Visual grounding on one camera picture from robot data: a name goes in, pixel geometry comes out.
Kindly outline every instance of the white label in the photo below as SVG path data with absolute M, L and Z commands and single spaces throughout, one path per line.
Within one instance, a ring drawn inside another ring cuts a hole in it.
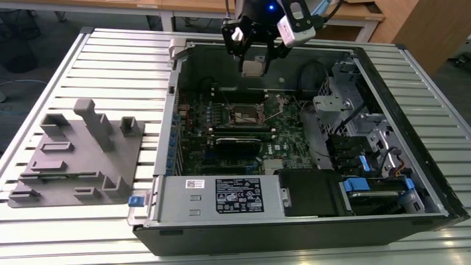
M 378 21 L 382 21 L 383 19 L 382 19 L 382 18 L 375 18 L 375 17 L 366 17 L 366 20 L 378 20 Z
M 187 189 L 204 189 L 203 179 L 187 179 L 187 184 L 184 185 Z
M 158 8 L 158 6 L 155 6 L 152 4 L 138 4 L 136 6 L 140 8 Z
M 303 12 L 302 12 L 302 11 L 294 12 L 294 18 L 295 18 L 296 20 L 304 18 Z

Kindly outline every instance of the power supply label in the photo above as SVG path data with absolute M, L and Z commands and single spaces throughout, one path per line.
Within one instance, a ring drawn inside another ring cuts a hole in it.
M 216 179 L 216 211 L 220 214 L 262 213 L 260 179 Z

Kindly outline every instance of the barcode sticker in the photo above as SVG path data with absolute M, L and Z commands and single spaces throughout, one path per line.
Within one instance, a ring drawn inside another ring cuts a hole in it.
M 158 8 L 158 6 L 154 4 L 136 4 L 136 6 L 140 8 Z
M 204 189 L 204 180 L 203 179 L 187 179 L 184 185 L 187 189 Z

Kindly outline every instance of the green circuit board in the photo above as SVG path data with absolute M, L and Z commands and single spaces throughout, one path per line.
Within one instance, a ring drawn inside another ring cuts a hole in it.
M 180 104 L 183 174 L 259 175 L 264 174 L 264 160 L 282 160 L 283 168 L 312 168 L 300 112 L 300 105 L 283 93 L 267 93 L 259 104 L 215 103 L 202 95 L 184 94 Z M 218 129 L 228 132 L 216 134 Z M 215 156 L 212 143 L 222 137 L 260 139 L 256 158 Z

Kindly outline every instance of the motherboard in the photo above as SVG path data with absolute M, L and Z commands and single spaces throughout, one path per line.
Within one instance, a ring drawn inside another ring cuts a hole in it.
M 302 110 L 283 93 L 182 93 L 183 175 L 263 175 L 283 168 L 312 168 Z

